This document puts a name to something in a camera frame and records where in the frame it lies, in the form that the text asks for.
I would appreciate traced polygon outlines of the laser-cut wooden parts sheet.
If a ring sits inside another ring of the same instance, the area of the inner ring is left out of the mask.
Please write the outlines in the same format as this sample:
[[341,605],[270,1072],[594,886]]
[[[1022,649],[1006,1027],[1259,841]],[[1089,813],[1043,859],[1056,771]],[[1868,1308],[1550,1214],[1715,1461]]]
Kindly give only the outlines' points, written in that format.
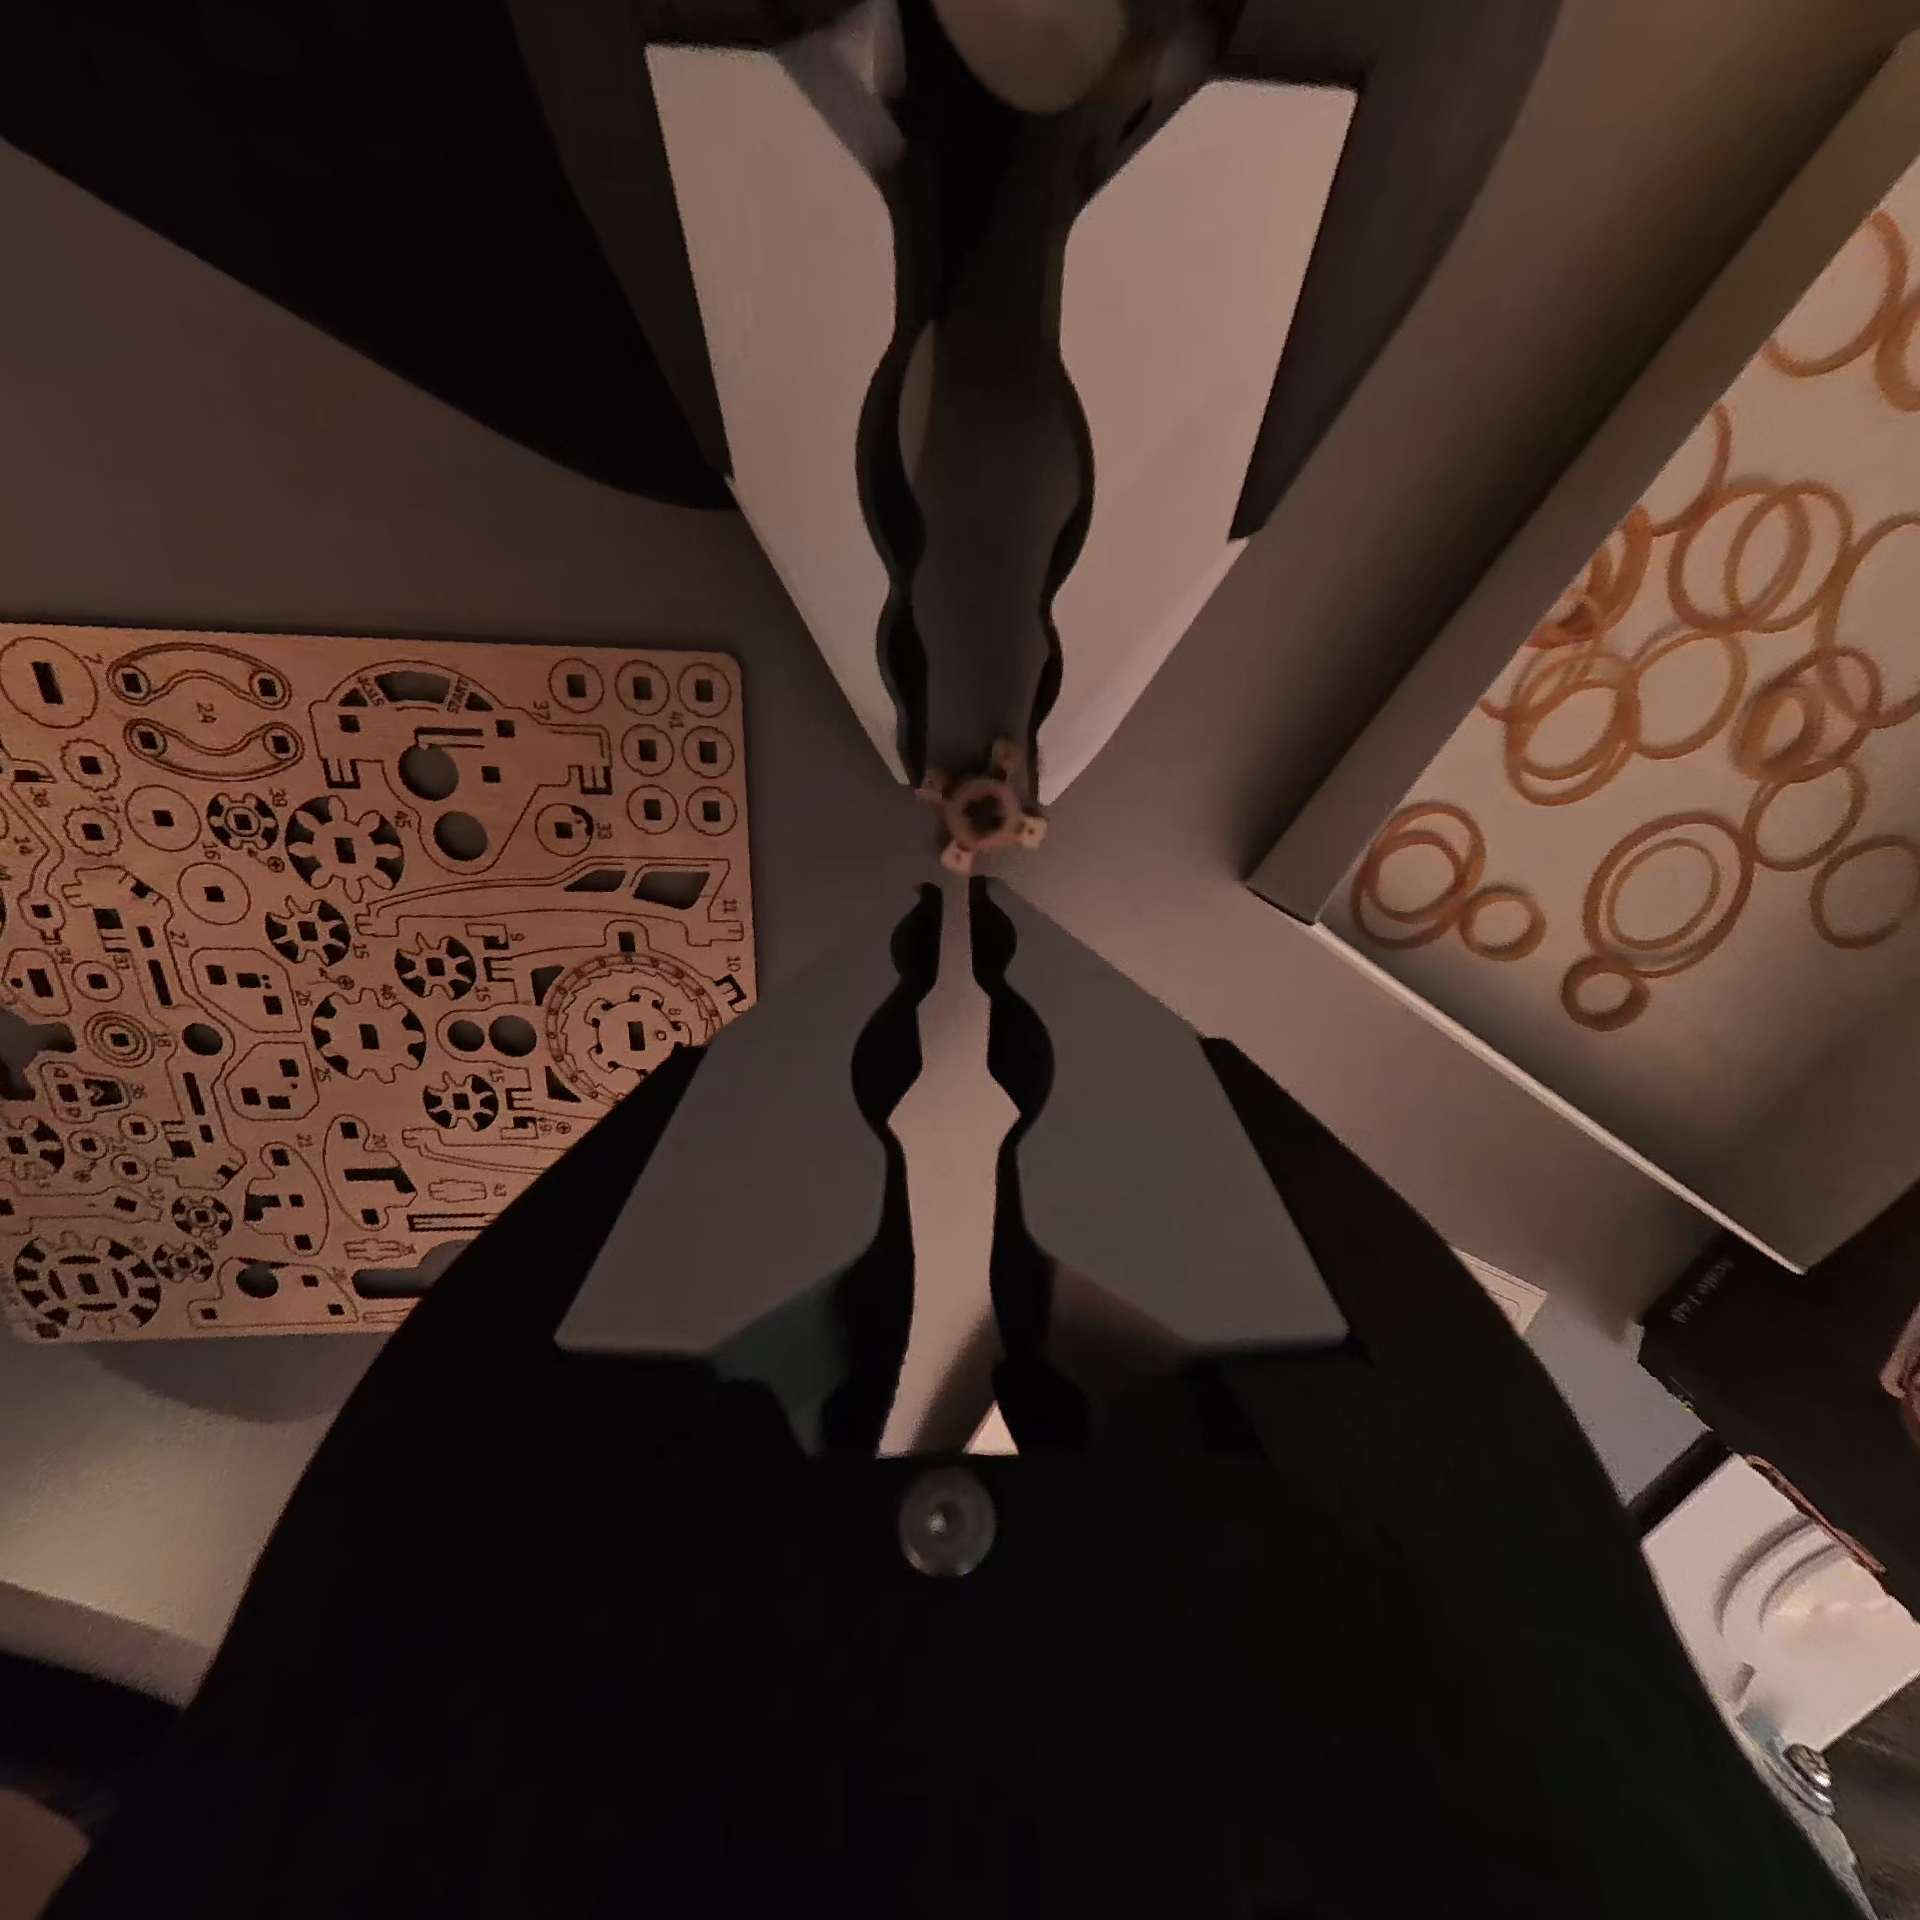
[[0,634],[5,1328],[384,1328],[751,1003],[723,649]]

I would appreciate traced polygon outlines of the white cardboard box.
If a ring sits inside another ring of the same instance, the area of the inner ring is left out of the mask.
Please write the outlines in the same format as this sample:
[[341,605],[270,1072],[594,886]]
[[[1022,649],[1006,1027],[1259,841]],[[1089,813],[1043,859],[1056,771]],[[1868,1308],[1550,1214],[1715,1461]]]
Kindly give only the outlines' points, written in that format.
[[1797,1274],[1920,1168],[1916,146],[1904,31],[1251,870]]

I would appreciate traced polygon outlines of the black cardboard box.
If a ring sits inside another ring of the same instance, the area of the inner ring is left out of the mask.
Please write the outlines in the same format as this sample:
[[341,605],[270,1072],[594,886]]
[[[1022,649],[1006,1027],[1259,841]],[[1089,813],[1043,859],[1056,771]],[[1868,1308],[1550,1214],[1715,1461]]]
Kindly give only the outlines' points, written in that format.
[[1815,1265],[1715,1232],[1641,1315],[1641,1363],[1711,1427],[1780,1443],[1815,1427],[1916,1454],[1916,1205],[1880,1214]]

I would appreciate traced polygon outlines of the black quilted cushion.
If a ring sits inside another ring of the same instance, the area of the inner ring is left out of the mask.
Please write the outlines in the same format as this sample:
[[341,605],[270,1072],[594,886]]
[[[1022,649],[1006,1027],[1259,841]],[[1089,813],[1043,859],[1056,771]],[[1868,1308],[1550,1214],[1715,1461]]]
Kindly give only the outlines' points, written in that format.
[[728,512],[492,0],[5,0],[0,134],[403,384]]

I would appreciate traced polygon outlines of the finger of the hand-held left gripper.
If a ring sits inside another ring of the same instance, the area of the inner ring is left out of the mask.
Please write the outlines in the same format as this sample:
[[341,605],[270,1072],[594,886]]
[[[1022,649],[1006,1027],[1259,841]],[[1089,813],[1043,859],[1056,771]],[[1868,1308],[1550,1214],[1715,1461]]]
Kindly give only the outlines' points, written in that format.
[[1048,808],[1247,552],[1233,515],[1350,118],[1342,88],[1199,88],[1068,229],[1064,364],[1093,512],[1056,587]]
[[899,333],[883,168],[905,160],[899,40],[649,48],[670,185],[709,333],[732,503],[883,771],[889,570],[860,503],[860,422]]

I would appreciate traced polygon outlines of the white stand base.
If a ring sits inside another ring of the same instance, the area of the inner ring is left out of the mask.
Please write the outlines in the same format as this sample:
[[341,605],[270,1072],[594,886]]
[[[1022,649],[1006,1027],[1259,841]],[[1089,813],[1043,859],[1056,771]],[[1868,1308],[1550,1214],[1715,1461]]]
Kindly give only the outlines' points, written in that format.
[[1721,1461],[1643,1534],[1721,1715],[1826,1750],[1920,1676],[1916,1615],[1762,1470]]

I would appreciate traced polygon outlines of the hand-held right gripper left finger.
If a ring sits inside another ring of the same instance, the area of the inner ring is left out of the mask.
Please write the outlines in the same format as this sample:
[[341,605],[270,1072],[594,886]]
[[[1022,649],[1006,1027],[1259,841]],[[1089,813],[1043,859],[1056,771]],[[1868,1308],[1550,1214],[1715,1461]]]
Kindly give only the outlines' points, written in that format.
[[942,892],[915,886],[699,1047],[555,1350],[692,1363],[769,1392],[806,1454],[881,1454],[915,1299],[889,1121],[936,964]]

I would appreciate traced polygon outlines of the small wooden gear assembly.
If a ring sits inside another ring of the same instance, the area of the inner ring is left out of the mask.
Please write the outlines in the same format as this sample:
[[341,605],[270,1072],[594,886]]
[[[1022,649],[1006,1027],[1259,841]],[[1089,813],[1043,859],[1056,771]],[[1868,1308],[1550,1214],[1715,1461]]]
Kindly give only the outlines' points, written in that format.
[[985,751],[985,764],[972,764],[972,771],[925,771],[915,801],[942,826],[936,864],[951,879],[972,879],[978,859],[986,859],[986,849],[1034,849],[1048,841],[1048,822],[1027,813],[1027,801],[1022,801],[1022,749],[1014,738],[994,738]]

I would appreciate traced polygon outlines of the clear stand post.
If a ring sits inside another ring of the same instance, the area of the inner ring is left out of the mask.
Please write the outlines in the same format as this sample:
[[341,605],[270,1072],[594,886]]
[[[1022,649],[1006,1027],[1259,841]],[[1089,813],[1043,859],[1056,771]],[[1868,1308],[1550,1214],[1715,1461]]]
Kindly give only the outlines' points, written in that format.
[[1820,1865],[1871,1912],[1920,1908],[1920,1730],[1904,1704],[1871,1710],[1844,1743],[1790,1743],[1762,1715],[1738,1715],[1780,1807]]

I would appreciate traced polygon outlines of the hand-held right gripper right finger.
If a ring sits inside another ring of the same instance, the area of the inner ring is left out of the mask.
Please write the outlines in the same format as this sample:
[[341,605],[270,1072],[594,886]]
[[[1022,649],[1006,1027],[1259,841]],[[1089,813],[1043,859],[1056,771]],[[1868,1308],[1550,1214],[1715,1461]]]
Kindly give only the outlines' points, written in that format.
[[986,1238],[1006,1443],[1073,1454],[1199,1363],[1342,1350],[1205,1034],[994,879],[972,879],[972,977],[1014,1105]]

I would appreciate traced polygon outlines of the pile of rubber bands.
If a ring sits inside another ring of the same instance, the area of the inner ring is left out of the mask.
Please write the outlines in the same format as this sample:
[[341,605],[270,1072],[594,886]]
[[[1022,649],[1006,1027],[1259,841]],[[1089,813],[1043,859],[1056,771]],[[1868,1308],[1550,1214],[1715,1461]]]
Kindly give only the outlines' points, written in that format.
[[1916,213],[1904,168],[1327,898],[1454,1023],[1619,1034],[1738,944],[1916,929]]

